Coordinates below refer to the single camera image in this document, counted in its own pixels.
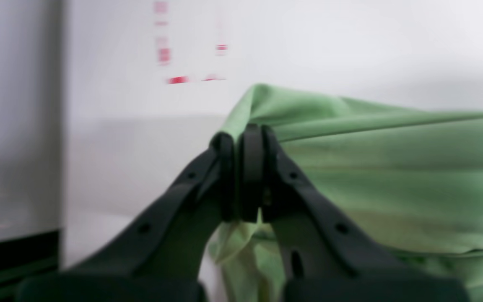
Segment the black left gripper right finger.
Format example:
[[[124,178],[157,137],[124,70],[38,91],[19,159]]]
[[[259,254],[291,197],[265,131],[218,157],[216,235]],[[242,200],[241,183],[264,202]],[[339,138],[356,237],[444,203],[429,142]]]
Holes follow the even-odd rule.
[[[238,216],[274,231],[282,302],[468,302],[460,281],[407,266],[320,193],[268,126],[239,140]]]

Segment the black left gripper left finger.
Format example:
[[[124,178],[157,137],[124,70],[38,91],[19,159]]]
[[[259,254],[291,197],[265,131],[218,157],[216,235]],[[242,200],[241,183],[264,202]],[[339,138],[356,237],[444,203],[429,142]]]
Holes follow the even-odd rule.
[[[216,134],[167,191],[92,256],[27,279],[19,302],[206,302],[205,247],[232,217],[234,141]]]

